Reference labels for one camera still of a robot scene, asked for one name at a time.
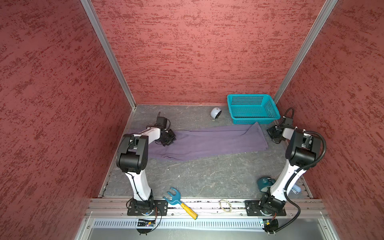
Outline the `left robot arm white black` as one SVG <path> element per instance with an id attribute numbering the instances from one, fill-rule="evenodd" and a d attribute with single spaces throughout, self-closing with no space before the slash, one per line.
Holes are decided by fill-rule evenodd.
<path id="1" fill-rule="evenodd" d="M 155 207 L 145 168 L 148 164 L 149 145 L 160 142 L 169 146 L 176 140 L 171 129 L 148 127 L 146 130 L 125 134 L 117 151 L 117 167 L 129 178 L 134 191 L 133 208 L 143 215 L 150 215 Z"/>

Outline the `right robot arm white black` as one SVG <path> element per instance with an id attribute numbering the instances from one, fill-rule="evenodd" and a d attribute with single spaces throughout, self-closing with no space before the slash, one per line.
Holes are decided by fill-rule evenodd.
<path id="1" fill-rule="evenodd" d="M 265 216 L 279 214 L 283 210 L 289 201 L 289 192 L 299 177 L 316 166 L 326 153 L 325 139 L 314 131 L 287 128 L 283 130 L 283 137 L 289 140 L 286 164 L 260 200 L 261 213 Z"/>

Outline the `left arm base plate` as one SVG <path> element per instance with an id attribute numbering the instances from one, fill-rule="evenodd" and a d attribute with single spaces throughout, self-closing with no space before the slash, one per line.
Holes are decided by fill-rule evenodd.
<path id="1" fill-rule="evenodd" d="M 126 203 L 128 216 L 166 216 L 168 202 L 165 200 L 137 201 L 135 199 Z"/>

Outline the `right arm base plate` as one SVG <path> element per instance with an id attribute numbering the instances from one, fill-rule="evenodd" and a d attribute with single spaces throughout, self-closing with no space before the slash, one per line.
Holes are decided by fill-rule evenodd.
<path id="1" fill-rule="evenodd" d="M 247 216 L 249 217 L 284 217 L 287 215 L 284 208 L 275 208 L 268 203 L 262 205 L 260 204 L 260 200 L 245 200 L 244 203 Z"/>

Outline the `purple trousers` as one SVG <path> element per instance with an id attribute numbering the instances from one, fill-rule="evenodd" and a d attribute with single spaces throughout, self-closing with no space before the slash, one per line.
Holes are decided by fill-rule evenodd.
<path id="1" fill-rule="evenodd" d="M 148 157 L 158 160 L 191 161 L 219 155 L 251 153 L 268 148 L 259 124 L 231 125 L 199 130 L 175 131 L 168 146 L 150 143 Z"/>

